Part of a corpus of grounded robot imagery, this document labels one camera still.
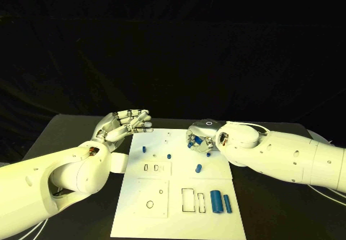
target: white robotic arm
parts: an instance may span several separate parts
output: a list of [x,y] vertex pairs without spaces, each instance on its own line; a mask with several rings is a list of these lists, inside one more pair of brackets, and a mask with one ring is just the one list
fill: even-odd
[[[113,153],[127,135],[153,132],[147,110],[110,113],[91,141],[0,168],[0,239],[97,193],[127,155]],[[52,184],[62,189],[55,192]]]
[[345,148],[255,125],[264,129],[261,133],[251,125],[255,124],[198,121],[186,132],[189,148],[200,153],[218,148],[234,165],[248,166],[283,181],[346,193]]

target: white pegboard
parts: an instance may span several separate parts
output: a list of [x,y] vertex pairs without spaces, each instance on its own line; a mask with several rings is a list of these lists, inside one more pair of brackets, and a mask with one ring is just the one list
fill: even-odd
[[[164,170],[169,168],[170,174],[164,170],[162,173],[157,171],[150,174],[149,171],[144,171],[146,164],[164,166]],[[200,173],[195,172],[198,164],[202,164]],[[146,181],[146,187],[139,184],[139,181]],[[166,216],[163,214],[164,198],[163,200],[156,198],[157,189],[164,188],[164,185],[154,181],[167,183]],[[144,196],[139,195],[140,188],[150,189],[146,190],[149,192]],[[195,212],[183,212],[182,189],[186,188],[193,189]],[[212,190],[219,190],[222,195],[228,194],[232,213],[226,213],[225,203],[224,213],[212,212]],[[198,193],[203,193],[205,213],[199,213]],[[157,214],[153,213],[153,215],[150,209],[144,207],[151,199],[151,209],[157,211]],[[247,239],[229,162],[219,151],[212,151],[211,157],[206,157],[205,154],[188,148],[185,129],[154,129],[153,133],[133,136],[111,237]]]

